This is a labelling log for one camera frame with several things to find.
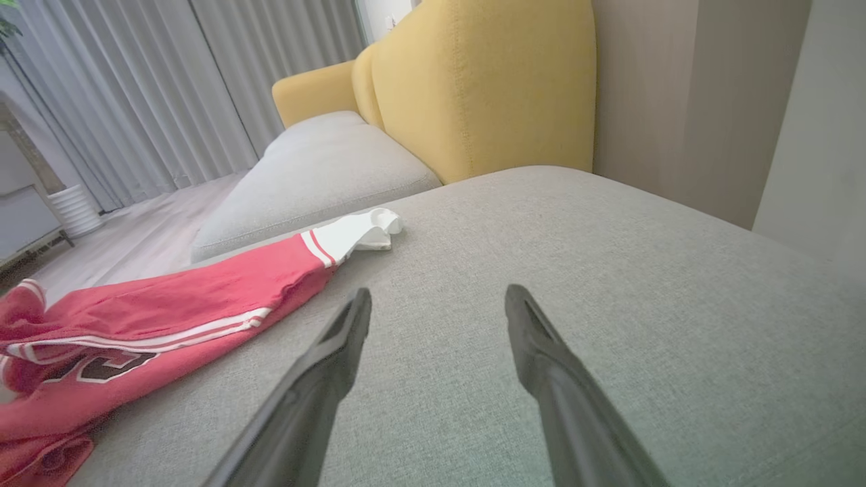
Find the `sofa cushion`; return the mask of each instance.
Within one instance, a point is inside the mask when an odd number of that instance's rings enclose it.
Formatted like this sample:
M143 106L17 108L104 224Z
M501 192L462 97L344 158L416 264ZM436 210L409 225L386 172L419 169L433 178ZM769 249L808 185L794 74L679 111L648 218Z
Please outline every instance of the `sofa cushion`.
M192 262L441 185L354 112L304 120L268 146L198 231Z
M378 119L443 183L527 164L592 171L590 0L425 0L374 45L358 62Z
M551 485L508 344L527 286L674 486L863 485L866 289L589 173L527 167L387 205L405 231L213 364L124 406L73 486L200 485L350 293L370 332L321 486Z

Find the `sheer curtain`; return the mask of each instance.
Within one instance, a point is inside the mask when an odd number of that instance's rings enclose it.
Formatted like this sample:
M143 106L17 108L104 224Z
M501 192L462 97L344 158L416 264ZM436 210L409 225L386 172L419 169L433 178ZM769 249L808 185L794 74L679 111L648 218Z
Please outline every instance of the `sheer curtain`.
M210 0L193 9L178 0L29 0L12 64L91 193L112 210L255 164L281 130L265 102L270 85L362 47L351 0L328 10L312 3L320 2ZM316 12L304 30L299 9ZM316 62L293 63L280 48Z
M271 86L364 48L352 0L191 2L259 157L283 130Z

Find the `wooden floor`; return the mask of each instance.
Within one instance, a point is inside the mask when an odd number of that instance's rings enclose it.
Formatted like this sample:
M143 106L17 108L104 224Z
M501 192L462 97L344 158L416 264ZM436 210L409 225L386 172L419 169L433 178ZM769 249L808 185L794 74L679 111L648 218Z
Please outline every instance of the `wooden floor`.
M60 243L34 262L4 273L3 286L36 279L48 305L69 291L168 274L190 264L190 244L204 220L241 179L234 174L104 215L105 225Z

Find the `yellow backrest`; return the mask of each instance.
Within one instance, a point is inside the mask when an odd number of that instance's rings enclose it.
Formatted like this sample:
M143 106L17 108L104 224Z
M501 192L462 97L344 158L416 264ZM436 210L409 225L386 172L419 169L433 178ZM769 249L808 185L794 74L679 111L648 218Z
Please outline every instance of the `yellow backrest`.
M592 169L590 0L424 0L352 71L359 111L452 183Z
M385 129L382 122L382 114L378 110L376 90L373 88L372 59L373 50L377 44L373 43L361 51L358 59L352 67L352 89L355 93L355 101L358 103L358 113L370 125Z

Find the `yellow armrest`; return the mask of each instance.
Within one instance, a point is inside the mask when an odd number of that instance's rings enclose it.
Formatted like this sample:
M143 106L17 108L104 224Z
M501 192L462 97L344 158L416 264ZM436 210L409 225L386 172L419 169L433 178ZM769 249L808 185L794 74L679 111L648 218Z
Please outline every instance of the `yellow armrest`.
M334 64L283 78L274 84L276 109L282 124L292 126L316 115L358 111L352 88L352 65L355 61Z

